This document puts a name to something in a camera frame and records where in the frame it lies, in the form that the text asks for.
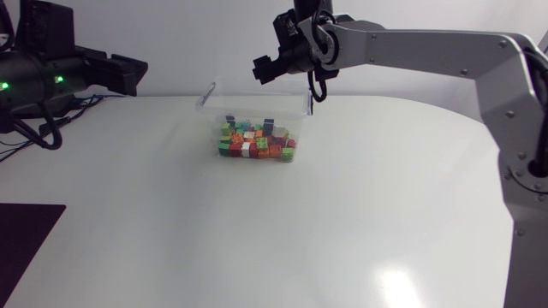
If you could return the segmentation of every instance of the colorful cube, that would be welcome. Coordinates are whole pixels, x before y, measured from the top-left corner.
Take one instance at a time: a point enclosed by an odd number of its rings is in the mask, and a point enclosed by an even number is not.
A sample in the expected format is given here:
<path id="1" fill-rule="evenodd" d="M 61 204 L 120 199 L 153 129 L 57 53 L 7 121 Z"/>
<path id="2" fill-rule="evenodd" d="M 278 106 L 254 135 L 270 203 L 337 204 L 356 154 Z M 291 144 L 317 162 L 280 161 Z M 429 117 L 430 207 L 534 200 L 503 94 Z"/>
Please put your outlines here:
<path id="1" fill-rule="evenodd" d="M 282 149 L 282 162 L 292 162 L 295 157 L 295 149 L 293 148 L 283 148 Z"/>
<path id="2" fill-rule="evenodd" d="M 259 158 L 270 158 L 271 154 L 268 152 L 268 148 L 259 150 Z"/>
<path id="3" fill-rule="evenodd" d="M 272 131 L 272 136 L 276 137 L 276 138 L 280 138 L 280 137 L 283 137 L 285 136 L 285 127 L 274 127 L 274 131 Z"/>
<path id="4" fill-rule="evenodd" d="M 241 129 L 246 132 L 249 130 L 249 128 L 251 127 L 251 122 L 249 120 L 246 120 L 244 121 L 242 124 L 241 124 Z"/>
<path id="5" fill-rule="evenodd" d="M 243 134 L 244 139 L 254 139 L 255 138 L 255 132 L 245 132 Z"/>
<path id="6" fill-rule="evenodd" d="M 232 135 L 232 143 L 235 144 L 235 145 L 242 145 L 243 144 L 243 137 L 238 134 L 238 133 L 235 133 Z"/>
<path id="7" fill-rule="evenodd" d="M 231 127 L 234 127 L 234 125 L 236 124 L 235 118 L 234 118 L 232 115 L 227 115 L 227 116 L 225 116 L 225 117 L 226 117 L 226 122 L 227 122 Z"/>
<path id="8" fill-rule="evenodd" d="M 232 136 L 223 136 L 219 139 L 219 141 L 227 145 L 232 145 Z"/>
<path id="9" fill-rule="evenodd" d="M 295 148 L 297 146 L 296 142 L 293 139 L 288 140 L 288 147 Z"/>
<path id="10" fill-rule="evenodd" d="M 241 157 L 241 145 L 229 145 L 229 154 L 231 157 Z"/>
<path id="11" fill-rule="evenodd" d="M 275 140 L 276 140 L 276 144 L 281 145 L 282 147 L 285 147 L 288 141 L 287 138 L 285 137 L 275 138 Z"/>
<path id="12" fill-rule="evenodd" d="M 257 144 L 249 145 L 249 156 L 251 158 L 259 158 L 259 149 L 257 149 Z"/>
<path id="13" fill-rule="evenodd" d="M 269 148 L 272 158 L 280 158 L 282 156 L 282 146 L 281 145 L 271 145 Z"/>
<path id="14" fill-rule="evenodd" d="M 219 143 L 219 154 L 223 156 L 229 156 L 230 145 L 225 143 Z"/>
<path id="15" fill-rule="evenodd" d="M 268 150 L 268 139 L 267 138 L 257 138 L 257 149 L 259 149 L 259 150 Z"/>
<path id="16" fill-rule="evenodd" d="M 244 142 L 243 145 L 241 145 L 241 156 L 250 158 L 249 156 L 249 148 L 251 147 L 251 144 L 249 142 Z"/>
<path id="17" fill-rule="evenodd" d="M 223 124 L 221 126 L 221 133 L 223 133 L 223 136 L 230 136 L 232 134 L 232 127 L 230 124 Z"/>
<path id="18" fill-rule="evenodd" d="M 263 125 L 263 135 L 264 136 L 272 136 L 272 131 L 274 130 L 274 124 L 272 123 L 265 123 Z"/>

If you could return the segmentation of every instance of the black cable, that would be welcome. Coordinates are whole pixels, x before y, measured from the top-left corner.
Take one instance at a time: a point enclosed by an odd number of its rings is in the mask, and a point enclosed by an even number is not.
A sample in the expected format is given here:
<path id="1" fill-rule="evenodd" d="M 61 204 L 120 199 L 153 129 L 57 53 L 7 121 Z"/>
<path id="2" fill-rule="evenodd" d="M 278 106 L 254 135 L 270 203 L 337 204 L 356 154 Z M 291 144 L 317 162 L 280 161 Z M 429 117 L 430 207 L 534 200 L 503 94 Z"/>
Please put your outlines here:
<path id="1" fill-rule="evenodd" d="M 310 72 L 307 73 L 307 75 L 308 75 L 308 86 L 310 87 L 310 92 L 312 93 L 312 96 L 314 97 L 316 102 L 321 103 L 321 102 L 325 101 L 325 99 L 327 98 L 327 85 L 325 84 L 325 80 L 320 80 L 319 81 L 319 88 L 321 89 L 322 94 L 318 95 L 316 93 L 316 88 L 314 87 L 314 75 L 313 74 L 314 74 L 313 71 L 310 71 Z"/>
<path id="2" fill-rule="evenodd" d="M 6 142 L 3 142 L 3 141 L 0 141 L 0 145 L 7 145 L 7 146 L 18 146 L 18 145 L 22 145 L 24 144 L 26 141 L 22 141 L 22 142 L 18 142 L 16 144 L 9 144 L 9 143 L 6 143 Z"/>
<path id="3" fill-rule="evenodd" d="M 11 48 L 11 46 L 13 46 L 15 42 L 14 27 L 11 24 L 8 8 L 6 8 L 6 4 L 3 2 L 3 0 L 0 0 L 0 21 L 3 22 L 4 29 L 8 30 L 8 40 L 6 40 L 6 42 L 2 46 L 0 46 L 0 52 L 2 52 Z"/>
<path id="4" fill-rule="evenodd" d="M 90 109 L 91 107 L 99 104 L 99 102 L 101 102 L 102 100 L 104 100 L 105 98 L 123 98 L 123 96 L 121 95 L 93 95 L 89 98 L 76 98 L 73 103 L 77 103 L 80 107 L 81 107 L 81 110 L 76 113 L 75 115 L 71 116 L 69 118 L 69 121 L 67 122 L 64 122 L 62 125 L 58 126 L 56 125 L 55 127 L 57 128 L 57 131 L 58 131 L 58 128 L 60 127 L 63 127 L 67 124 L 69 124 L 72 120 L 75 120 L 77 118 L 79 118 L 80 116 L 82 116 L 84 114 L 84 112 L 86 112 L 86 110 Z M 19 146 L 19 147 L 16 147 L 16 148 L 13 148 L 13 149 L 9 149 L 9 150 L 6 150 L 6 151 L 2 151 L 0 152 L 0 155 L 2 154 L 5 154 L 5 153 L 9 153 L 8 155 L 4 156 L 4 157 L 1 157 L 0 158 L 0 163 L 3 162 L 4 160 L 8 159 L 9 157 L 13 156 L 15 153 L 17 153 L 18 151 L 21 151 L 25 148 L 27 148 L 28 146 L 30 145 L 33 145 L 34 142 L 32 140 L 28 140 L 28 141 L 23 141 L 23 142 L 20 142 L 20 143 L 17 143 L 17 144 L 8 144 L 8 143 L 5 143 L 5 142 L 2 142 L 0 141 L 1 144 L 3 145 L 10 145 L 10 146 Z"/>

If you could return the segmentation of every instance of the white table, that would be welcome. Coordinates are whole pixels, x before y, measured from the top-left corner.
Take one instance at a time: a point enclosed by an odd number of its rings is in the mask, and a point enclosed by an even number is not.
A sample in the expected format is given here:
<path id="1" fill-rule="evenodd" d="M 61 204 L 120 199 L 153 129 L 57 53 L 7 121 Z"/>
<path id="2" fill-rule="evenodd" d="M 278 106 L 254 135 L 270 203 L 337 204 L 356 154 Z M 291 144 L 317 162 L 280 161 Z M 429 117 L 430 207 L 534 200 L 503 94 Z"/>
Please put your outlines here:
<path id="1" fill-rule="evenodd" d="M 330 97 L 293 163 L 216 157 L 196 98 L 112 99 L 0 163 L 66 204 L 7 307 L 501 307 L 512 223 L 486 128 Z"/>

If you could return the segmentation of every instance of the clear plastic bin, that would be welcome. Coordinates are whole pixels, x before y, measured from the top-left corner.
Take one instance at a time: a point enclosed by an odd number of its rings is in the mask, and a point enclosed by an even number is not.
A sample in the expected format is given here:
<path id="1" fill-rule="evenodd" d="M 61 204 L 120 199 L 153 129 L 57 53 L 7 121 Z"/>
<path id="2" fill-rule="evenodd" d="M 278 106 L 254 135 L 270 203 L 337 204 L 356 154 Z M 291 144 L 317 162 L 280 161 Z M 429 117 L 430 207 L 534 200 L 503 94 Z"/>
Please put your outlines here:
<path id="1" fill-rule="evenodd" d="M 238 79 L 217 78 L 198 99 L 196 110 L 209 123 L 219 156 L 292 162 L 302 123 L 312 114 L 307 85 L 284 79 L 255 82 L 253 89 L 232 92 L 241 88 Z"/>

